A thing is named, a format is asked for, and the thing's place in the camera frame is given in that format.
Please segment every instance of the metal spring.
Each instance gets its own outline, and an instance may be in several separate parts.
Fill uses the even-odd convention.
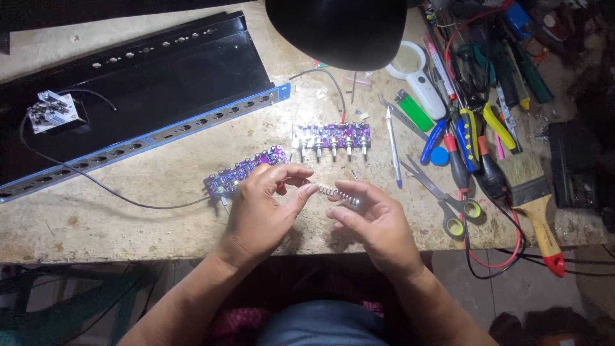
[[[330,188],[326,185],[322,185],[319,183],[315,183],[318,186],[318,193],[321,193],[323,195],[327,195],[329,197],[333,197],[338,199],[340,202],[342,202],[342,204],[353,208],[353,209],[358,209],[359,208],[359,204],[360,201],[358,198],[349,196],[337,189],[334,188]]]

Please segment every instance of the paintbrush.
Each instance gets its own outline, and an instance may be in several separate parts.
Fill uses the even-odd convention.
[[[540,160],[526,151],[509,155],[498,163],[511,187],[512,209],[524,213],[532,221],[545,265],[553,274],[562,278],[564,257],[546,217],[547,203],[552,194],[551,186],[544,177]]]

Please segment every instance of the circuit board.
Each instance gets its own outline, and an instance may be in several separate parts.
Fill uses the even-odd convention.
[[[210,175],[203,180],[203,183],[207,193],[212,198],[229,197],[237,191],[239,183],[245,180],[260,164],[266,163],[273,166],[282,162],[287,163],[288,158],[282,146],[278,145]]]
[[[292,147],[301,150],[302,161],[307,148],[316,150],[319,161],[323,148],[331,150],[334,160],[338,148],[345,148],[349,159],[353,148],[361,148],[364,158],[367,159],[367,149],[371,147],[370,126],[365,123],[293,125]]]

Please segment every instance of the scissors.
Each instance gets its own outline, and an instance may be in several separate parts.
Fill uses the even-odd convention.
[[[438,205],[440,205],[440,208],[444,211],[444,221],[442,222],[442,228],[444,228],[444,231],[453,239],[463,239],[463,236],[466,233],[466,228],[459,217],[457,217],[457,214],[455,214],[455,212],[453,212],[448,205],[455,208],[455,210],[460,212],[463,217],[474,220],[480,216],[482,211],[478,203],[470,198],[458,201],[451,197],[448,193],[442,192],[437,186],[435,186],[434,182],[427,177],[425,172],[419,168],[416,162],[410,158],[410,155],[406,155],[406,157],[410,160],[412,166],[415,167],[414,169],[410,168],[410,166],[402,160],[400,160],[399,163],[402,164],[408,172],[412,173],[418,181],[425,185],[425,187],[438,199]]]

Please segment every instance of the workbench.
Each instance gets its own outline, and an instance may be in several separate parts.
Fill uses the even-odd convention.
[[[11,55],[0,55],[0,79],[23,76],[95,49],[224,10],[243,10],[253,42],[276,85],[314,67],[312,58],[291,46],[273,28],[264,4],[250,2],[12,33]],[[424,46],[421,39],[424,32],[419,11],[409,10],[403,39]],[[351,89],[348,82],[343,82],[348,71],[328,69],[343,91]],[[574,75],[562,71],[558,59],[548,56],[541,72],[555,95],[555,102],[530,113],[521,112],[518,107],[512,111],[519,125],[522,147],[540,155],[545,167],[549,166],[549,144],[541,132],[545,131],[547,122],[570,119],[574,114],[574,105],[565,95],[565,88]],[[318,99],[318,90],[323,86],[328,91]],[[337,179],[353,179],[352,170],[359,179],[399,200],[420,250],[462,249],[461,242],[453,241],[442,230],[443,212],[427,189],[403,169],[403,189],[396,186],[385,109],[378,102],[378,93],[392,102],[401,88],[412,95],[405,81],[394,79],[382,69],[374,71],[370,90],[357,88],[354,104],[350,103],[350,95],[344,95],[348,122],[361,121],[356,110],[369,114],[365,122],[371,126],[372,144],[366,162],[355,149],[352,162],[340,150],[334,163],[330,152],[324,150],[320,163],[316,163],[312,152],[304,164],[315,170],[312,178],[315,182],[332,186]],[[292,96],[288,100],[123,159],[92,171],[91,175],[141,203],[156,206],[187,203],[203,197],[204,177],[272,145],[282,145],[294,153],[292,161],[299,162],[298,152],[290,145],[292,124],[334,123],[340,121],[340,108],[339,95],[328,76],[307,74],[292,81]],[[418,161],[423,140],[395,118],[393,126],[400,158],[408,153]],[[493,133],[489,130],[487,133],[494,143]],[[449,166],[430,164],[423,169],[441,190],[457,195]],[[485,211],[486,220],[482,225],[470,224],[472,246],[514,247],[516,232],[511,223],[480,191],[473,197]],[[331,206],[324,196],[314,195],[276,254],[363,251],[348,234],[333,230],[333,221],[325,216]],[[221,204],[213,201],[168,211],[143,209],[79,176],[0,204],[0,262],[51,264],[203,257],[218,243],[227,219]],[[552,203],[549,219],[561,246],[609,240],[600,218],[593,212],[564,211]],[[524,216],[520,216],[520,221],[535,245],[531,223]]]

